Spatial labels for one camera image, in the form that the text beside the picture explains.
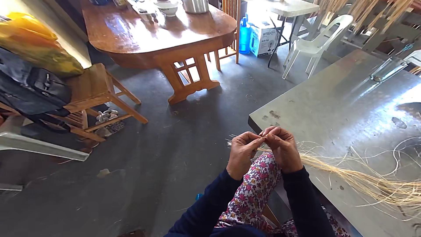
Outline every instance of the floral pants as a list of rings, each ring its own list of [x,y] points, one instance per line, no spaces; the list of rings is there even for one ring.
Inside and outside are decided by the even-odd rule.
[[[281,178],[281,169],[273,154],[264,152],[244,175],[243,183],[238,187],[234,198],[228,203],[226,211],[219,217],[215,228],[249,224],[268,235],[283,233],[286,237],[298,237],[293,219],[288,220],[281,227],[273,227],[262,216],[269,195]],[[326,215],[337,237],[350,237],[332,215],[328,212]]]

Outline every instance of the bag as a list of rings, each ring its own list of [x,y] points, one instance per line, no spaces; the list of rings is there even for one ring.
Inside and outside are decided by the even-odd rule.
[[[50,131],[67,133],[70,127],[48,114],[69,115],[63,106],[70,102],[71,96],[70,88],[56,75],[32,67],[18,55],[0,47],[0,102]],[[42,120],[64,130],[54,129]]]
[[[0,18],[0,46],[60,78],[83,73],[82,65],[57,42],[57,36],[28,14],[12,12]]]

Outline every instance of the gray floor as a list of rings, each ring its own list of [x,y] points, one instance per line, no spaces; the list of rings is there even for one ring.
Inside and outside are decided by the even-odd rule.
[[[287,79],[281,78],[287,52],[287,45],[279,48],[272,69],[266,67],[269,57],[240,55],[239,64],[235,57],[222,59],[222,72],[212,61],[210,76],[221,86],[173,106],[167,102],[173,90],[159,70],[108,67],[141,99],[136,110],[149,123],[124,120],[125,128],[85,162],[57,164],[44,155],[2,151],[0,183],[25,188],[0,196],[1,235],[115,237],[144,229],[148,236],[163,236],[226,167],[225,138],[250,130],[251,112],[306,80],[309,59],[300,56]],[[328,65],[321,60],[316,73]],[[99,178],[102,169],[111,173]],[[272,199],[271,206],[283,215],[276,203]]]

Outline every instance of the black bag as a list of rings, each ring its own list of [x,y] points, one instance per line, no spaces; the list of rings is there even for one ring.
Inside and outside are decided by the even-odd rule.
[[[32,67],[18,55],[0,47],[0,102],[50,131],[67,133],[70,127],[48,114],[69,115],[63,106],[70,102],[71,96],[70,88],[56,75]],[[42,120],[64,130],[54,129]]]

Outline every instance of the dark long-sleeve shirt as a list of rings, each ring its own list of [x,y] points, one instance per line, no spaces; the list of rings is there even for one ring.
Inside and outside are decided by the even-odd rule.
[[[335,237],[329,220],[313,190],[306,169],[283,174],[284,188],[299,237]],[[171,227],[166,237],[264,237],[263,232],[250,225],[236,225],[227,228],[213,228],[235,191],[241,185],[224,170],[209,184],[199,198]]]

